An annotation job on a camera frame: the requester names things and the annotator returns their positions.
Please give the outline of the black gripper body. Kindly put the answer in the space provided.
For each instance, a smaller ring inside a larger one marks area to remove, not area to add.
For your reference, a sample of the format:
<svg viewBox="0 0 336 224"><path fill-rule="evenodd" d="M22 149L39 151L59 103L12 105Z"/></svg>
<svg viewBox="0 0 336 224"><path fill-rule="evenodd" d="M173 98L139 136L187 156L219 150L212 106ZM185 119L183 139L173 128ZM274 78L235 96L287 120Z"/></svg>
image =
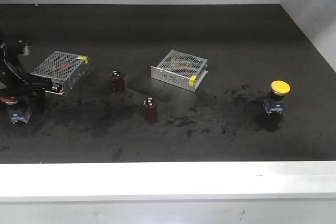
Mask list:
<svg viewBox="0 0 336 224"><path fill-rule="evenodd" d="M26 71L18 56L22 55L24 43L31 44L24 40L15 44L1 43L1 95L23 95L19 88Z"/></svg>

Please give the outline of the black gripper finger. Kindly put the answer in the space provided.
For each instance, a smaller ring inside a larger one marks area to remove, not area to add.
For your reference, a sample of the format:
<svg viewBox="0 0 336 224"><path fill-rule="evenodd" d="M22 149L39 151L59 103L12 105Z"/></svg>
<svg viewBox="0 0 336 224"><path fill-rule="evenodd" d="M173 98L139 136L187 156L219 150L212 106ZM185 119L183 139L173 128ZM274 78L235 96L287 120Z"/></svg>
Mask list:
<svg viewBox="0 0 336 224"><path fill-rule="evenodd" d="M31 108L33 112L43 112L45 109L45 90L34 90L21 95L21 98Z"/></svg>
<svg viewBox="0 0 336 224"><path fill-rule="evenodd" d="M25 73L23 76L23 84L20 85L20 92L26 95L38 95L42 91L50 91L53 87L50 78L36 76L34 74Z"/></svg>

